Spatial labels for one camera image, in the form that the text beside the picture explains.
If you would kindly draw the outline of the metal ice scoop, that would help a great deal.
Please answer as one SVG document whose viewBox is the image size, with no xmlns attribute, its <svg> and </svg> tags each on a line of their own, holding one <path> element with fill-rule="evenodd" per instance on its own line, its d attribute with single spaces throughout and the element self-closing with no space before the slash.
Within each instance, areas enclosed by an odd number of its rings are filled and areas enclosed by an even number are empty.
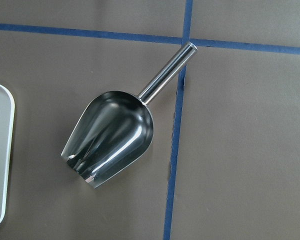
<svg viewBox="0 0 300 240">
<path fill-rule="evenodd" d="M 68 166 L 96 189 L 139 159 L 154 136 L 149 103 L 197 50 L 185 43 L 137 95 L 107 91 L 93 99 L 61 152 Z"/>
</svg>

